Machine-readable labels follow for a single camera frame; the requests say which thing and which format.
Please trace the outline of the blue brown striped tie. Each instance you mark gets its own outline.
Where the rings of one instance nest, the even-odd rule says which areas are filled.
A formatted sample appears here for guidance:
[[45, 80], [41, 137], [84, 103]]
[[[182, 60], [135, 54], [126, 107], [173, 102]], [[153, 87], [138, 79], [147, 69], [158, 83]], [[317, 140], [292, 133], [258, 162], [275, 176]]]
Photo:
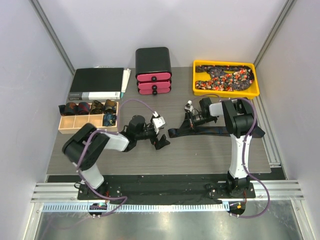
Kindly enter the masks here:
[[[179, 134], [179, 128], [170, 128], [168, 129], [168, 135], [170, 138], [179, 138], [179, 137], [186, 137], [186, 136], [222, 136], [222, 137], [229, 137], [230, 134], [234, 134], [237, 136], [237, 133], [231, 133], [227, 130], [225, 126], [200, 126], [192, 129], [192, 132], [186, 134]], [[265, 131], [263, 131], [260, 127], [255, 127], [251, 132], [251, 136], [253, 138], [262, 138], [265, 136]]]

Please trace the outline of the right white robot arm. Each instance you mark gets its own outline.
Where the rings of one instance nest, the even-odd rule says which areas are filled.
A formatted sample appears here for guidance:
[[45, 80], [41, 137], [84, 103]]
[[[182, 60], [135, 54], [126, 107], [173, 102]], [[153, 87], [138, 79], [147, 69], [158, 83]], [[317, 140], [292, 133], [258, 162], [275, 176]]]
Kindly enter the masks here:
[[169, 135], [222, 135], [231, 137], [231, 164], [227, 171], [225, 191], [233, 198], [244, 195], [249, 189], [250, 177], [247, 164], [253, 131], [257, 127], [256, 110], [247, 98], [233, 98], [212, 103], [209, 97], [199, 101], [201, 111], [194, 113], [192, 102], [184, 107], [185, 116], [178, 129]]

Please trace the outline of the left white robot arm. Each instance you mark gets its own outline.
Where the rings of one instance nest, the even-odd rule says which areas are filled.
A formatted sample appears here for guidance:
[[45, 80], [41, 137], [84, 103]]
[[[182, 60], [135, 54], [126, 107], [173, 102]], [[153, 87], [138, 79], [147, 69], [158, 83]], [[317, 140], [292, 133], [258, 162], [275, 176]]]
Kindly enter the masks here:
[[165, 124], [165, 119], [156, 112], [148, 124], [143, 116], [133, 116], [119, 133], [98, 129], [87, 123], [63, 145], [62, 153], [75, 165], [81, 179], [90, 186], [89, 194], [100, 200], [107, 192], [105, 179], [96, 164], [103, 150], [129, 152], [142, 140], [149, 140], [156, 150], [160, 150], [170, 144], [165, 134], [158, 138]]

